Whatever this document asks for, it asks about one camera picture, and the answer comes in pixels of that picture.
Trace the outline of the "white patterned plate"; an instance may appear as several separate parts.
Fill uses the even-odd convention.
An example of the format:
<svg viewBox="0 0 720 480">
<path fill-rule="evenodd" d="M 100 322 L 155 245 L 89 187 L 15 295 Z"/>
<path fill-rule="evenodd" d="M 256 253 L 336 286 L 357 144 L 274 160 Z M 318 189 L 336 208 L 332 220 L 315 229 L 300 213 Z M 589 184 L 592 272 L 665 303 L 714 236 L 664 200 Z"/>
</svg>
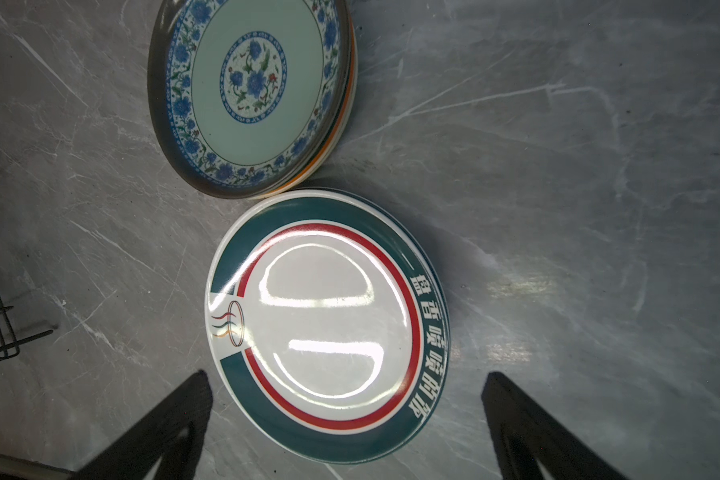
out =
<svg viewBox="0 0 720 480">
<path fill-rule="evenodd" d="M 435 266 L 431 262 L 431 259 L 427 255 L 426 250 L 422 247 L 422 245 L 419 243 L 418 239 L 410 232 L 410 230 L 401 223 L 392 213 L 384 209 L 382 206 L 374 203 L 371 200 L 368 200 L 367 198 L 357 195 L 356 193 L 352 193 L 346 190 L 338 189 L 338 188 L 331 188 L 331 187 L 325 187 L 325 186 L 317 186 L 316 190 L 324 191 L 324 192 L 331 192 L 337 195 L 343 195 L 345 197 L 349 197 L 353 200 L 356 200 L 358 202 L 361 202 L 368 206 L 369 208 L 372 208 L 379 212 L 380 215 L 384 215 L 389 219 L 390 222 L 392 222 L 396 227 L 398 227 L 405 236 L 412 242 L 412 244 L 415 246 L 415 249 L 418 251 L 418 255 L 422 258 L 422 262 L 427 265 L 427 268 L 429 272 L 431 273 L 431 277 L 434 279 L 435 283 L 437 284 L 437 287 L 439 289 L 442 289 L 442 282 L 440 281 L 440 278 L 437 275 L 437 271 L 435 269 Z"/>
<path fill-rule="evenodd" d="M 443 289 L 398 227 L 349 197 L 305 189 L 249 208 L 217 248 L 204 309 L 231 397 L 301 457 L 387 456 L 444 390 Z"/>
</svg>

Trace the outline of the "grey green plate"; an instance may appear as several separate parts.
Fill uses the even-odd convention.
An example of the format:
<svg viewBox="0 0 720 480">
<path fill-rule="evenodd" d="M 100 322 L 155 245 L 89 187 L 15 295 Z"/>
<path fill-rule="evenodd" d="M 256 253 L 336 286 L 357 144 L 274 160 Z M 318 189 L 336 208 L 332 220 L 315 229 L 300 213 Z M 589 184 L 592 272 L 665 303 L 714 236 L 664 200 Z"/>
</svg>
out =
<svg viewBox="0 0 720 480">
<path fill-rule="evenodd" d="M 329 136 L 352 33 L 344 1 L 163 2 L 147 89 L 171 167 L 219 198 L 285 184 Z"/>
</svg>

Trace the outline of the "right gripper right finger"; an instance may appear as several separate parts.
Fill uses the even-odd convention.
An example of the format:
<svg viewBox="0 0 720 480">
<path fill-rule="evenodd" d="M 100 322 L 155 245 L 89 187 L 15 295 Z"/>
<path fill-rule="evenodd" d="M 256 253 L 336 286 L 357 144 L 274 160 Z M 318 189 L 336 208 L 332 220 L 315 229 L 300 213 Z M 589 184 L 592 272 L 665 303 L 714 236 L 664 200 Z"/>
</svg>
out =
<svg viewBox="0 0 720 480">
<path fill-rule="evenodd" d="M 504 479 L 622 479 L 505 374 L 488 374 L 481 400 Z"/>
</svg>

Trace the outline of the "orange plate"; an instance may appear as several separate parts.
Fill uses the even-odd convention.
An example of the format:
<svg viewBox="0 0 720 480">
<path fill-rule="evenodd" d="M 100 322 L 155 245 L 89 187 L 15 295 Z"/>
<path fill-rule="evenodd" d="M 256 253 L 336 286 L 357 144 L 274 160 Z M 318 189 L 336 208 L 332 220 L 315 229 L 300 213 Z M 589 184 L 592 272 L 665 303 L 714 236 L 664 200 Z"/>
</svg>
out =
<svg viewBox="0 0 720 480">
<path fill-rule="evenodd" d="M 272 195 L 284 193 L 312 176 L 318 168 L 328 159 L 333 150 L 336 148 L 348 123 L 350 113 L 354 104 L 357 88 L 358 75 L 358 49 L 357 40 L 354 29 L 354 23 L 350 22 L 350 33 L 352 35 L 352 47 L 350 55 L 350 70 L 346 86 L 344 88 L 344 96 L 341 107 L 335 117 L 334 125 L 312 159 L 298 172 L 298 174 L 287 181 L 284 185 L 278 187 L 272 192 Z"/>
</svg>

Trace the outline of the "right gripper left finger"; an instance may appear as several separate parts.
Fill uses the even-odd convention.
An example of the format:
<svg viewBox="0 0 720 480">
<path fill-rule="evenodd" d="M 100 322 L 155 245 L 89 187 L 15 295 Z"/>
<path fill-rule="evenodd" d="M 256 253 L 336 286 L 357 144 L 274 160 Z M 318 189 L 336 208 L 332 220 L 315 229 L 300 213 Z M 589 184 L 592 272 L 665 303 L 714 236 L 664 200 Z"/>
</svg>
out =
<svg viewBox="0 0 720 480">
<path fill-rule="evenodd" d="M 192 479 L 203 451 L 213 394 L 205 371 L 193 373 L 74 479 Z"/>
</svg>

